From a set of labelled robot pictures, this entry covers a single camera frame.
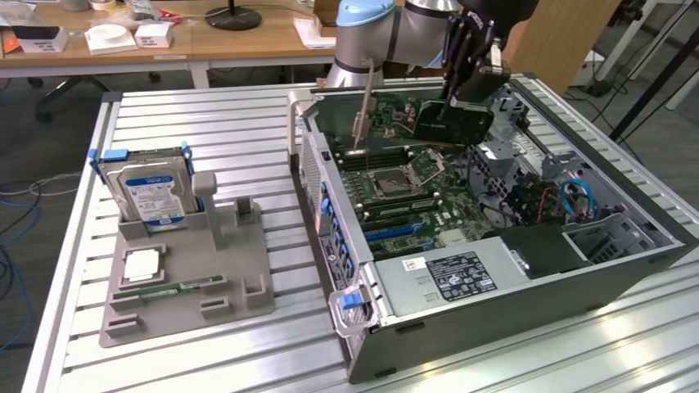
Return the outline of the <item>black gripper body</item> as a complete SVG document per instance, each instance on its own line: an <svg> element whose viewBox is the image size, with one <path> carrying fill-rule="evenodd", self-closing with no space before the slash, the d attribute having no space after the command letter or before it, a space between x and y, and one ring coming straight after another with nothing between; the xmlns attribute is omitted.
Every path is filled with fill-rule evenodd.
<svg viewBox="0 0 699 393"><path fill-rule="evenodd" d="M457 75L471 76L479 61L485 61L491 46L497 44L504 52L509 32L515 25L528 20L537 1L459 1L461 5L461 37L457 49Z"/></svg>

